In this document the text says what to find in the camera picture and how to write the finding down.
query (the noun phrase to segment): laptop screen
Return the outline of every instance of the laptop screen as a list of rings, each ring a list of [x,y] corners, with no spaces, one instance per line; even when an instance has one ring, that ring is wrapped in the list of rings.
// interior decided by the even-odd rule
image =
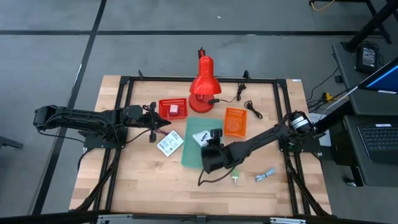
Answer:
[[[398,92],[398,65],[392,67],[385,74],[366,85],[366,87],[382,91]]]

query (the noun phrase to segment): lamp shade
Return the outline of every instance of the lamp shade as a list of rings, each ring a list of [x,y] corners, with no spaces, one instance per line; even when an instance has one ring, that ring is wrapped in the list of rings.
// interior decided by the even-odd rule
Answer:
[[[220,94],[220,84],[213,74],[213,59],[206,55],[200,57],[198,67],[198,76],[192,82],[189,92],[197,95]]]

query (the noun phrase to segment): blue cable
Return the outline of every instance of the blue cable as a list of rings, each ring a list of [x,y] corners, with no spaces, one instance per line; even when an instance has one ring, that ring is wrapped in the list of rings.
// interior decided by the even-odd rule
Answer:
[[[260,180],[264,180],[266,177],[274,173],[274,168],[271,168],[269,171],[267,171],[265,174],[257,175],[254,179],[256,182],[259,182]]]

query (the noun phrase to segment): red basket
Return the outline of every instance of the red basket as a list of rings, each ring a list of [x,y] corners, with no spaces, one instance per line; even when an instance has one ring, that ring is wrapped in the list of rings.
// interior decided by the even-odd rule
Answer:
[[[178,114],[170,114],[171,105],[178,106]],[[159,115],[163,119],[184,119],[188,116],[187,99],[166,99],[159,100]]]

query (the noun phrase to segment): green translucent sheet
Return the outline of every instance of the green translucent sheet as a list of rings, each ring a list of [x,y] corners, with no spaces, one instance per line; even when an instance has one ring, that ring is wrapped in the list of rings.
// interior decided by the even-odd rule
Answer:
[[[183,166],[202,169],[200,146],[193,139],[192,135],[201,131],[209,131],[212,129],[221,128],[223,129],[223,120],[214,118],[199,118],[199,117],[188,117],[187,129],[185,130],[185,143],[184,150],[182,152],[181,163]]]

